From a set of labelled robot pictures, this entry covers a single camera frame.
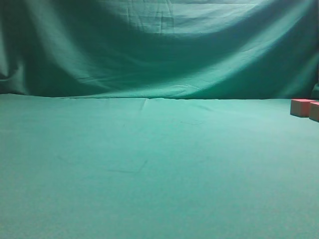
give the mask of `green fabric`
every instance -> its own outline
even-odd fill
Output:
[[[0,96],[1,239],[317,239],[289,100]]]
[[[318,82],[317,6],[317,0],[1,0],[0,92],[309,97]]]

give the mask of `pink box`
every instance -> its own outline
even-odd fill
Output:
[[[309,118],[319,122],[319,102],[310,103]]]
[[[293,99],[290,105],[290,114],[299,117],[309,117],[310,103],[316,102],[307,99]]]

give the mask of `green backdrop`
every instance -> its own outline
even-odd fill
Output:
[[[317,0],[0,0],[0,20],[1,93],[319,98]]]

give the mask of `green surface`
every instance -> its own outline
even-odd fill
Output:
[[[319,238],[319,123],[289,111],[1,95],[0,238]]]
[[[318,38],[317,0],[1,0],[0,92],[307,98]]]

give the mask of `red block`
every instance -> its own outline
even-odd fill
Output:
[[[319,102],[311,102],[309,118],[319,122]]]
[[[294,99],[291,100],[290,114],[299,117],[309,117],[310,103],[314,100]]]

